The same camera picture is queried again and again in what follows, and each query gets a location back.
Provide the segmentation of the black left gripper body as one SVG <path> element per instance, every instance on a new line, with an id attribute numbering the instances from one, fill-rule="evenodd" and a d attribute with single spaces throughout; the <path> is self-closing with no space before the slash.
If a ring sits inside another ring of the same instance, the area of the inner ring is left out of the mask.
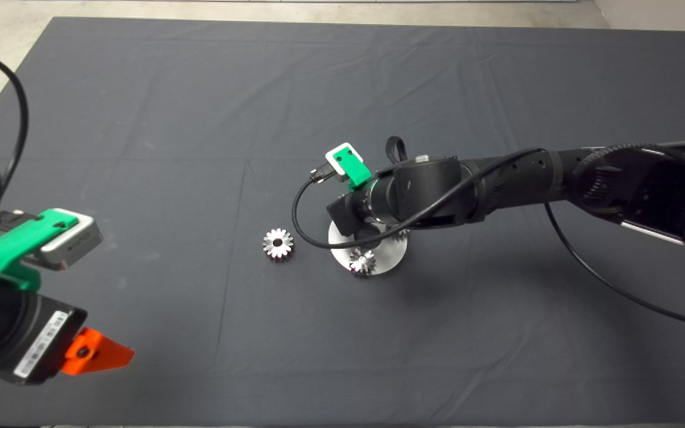
<path id="1" fill-rule="evenodd" d="M 40 385 L 62 368 L 87 311 L 38 294 L 0 304 L 0 379 Z"/>

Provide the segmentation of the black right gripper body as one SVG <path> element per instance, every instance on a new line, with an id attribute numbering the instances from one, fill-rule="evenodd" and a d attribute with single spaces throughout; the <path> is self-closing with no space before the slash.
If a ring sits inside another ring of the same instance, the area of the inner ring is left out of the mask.
<path id="1" fill-rule="evenodd" d="M 374 249 L 381 240 L 373 241 L 372 238 L 387 230 L 383 221 L 388 214 L 388 192 L 347 193 L 327 205 L 326 212 L 340 236 L 349 242 L 369 240 L 363 247 Z"/>

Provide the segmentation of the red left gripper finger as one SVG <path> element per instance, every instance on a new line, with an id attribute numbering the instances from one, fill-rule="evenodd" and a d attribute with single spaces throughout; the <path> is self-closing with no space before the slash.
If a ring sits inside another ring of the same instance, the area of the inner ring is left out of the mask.
<path id="1" fill-rule="evenodd" d="M 121 369 L 135 357 L 135 351 L 92 328 L 83 328 L 64 354 L 62 372 L 81 376 L 90 372 Z"/>

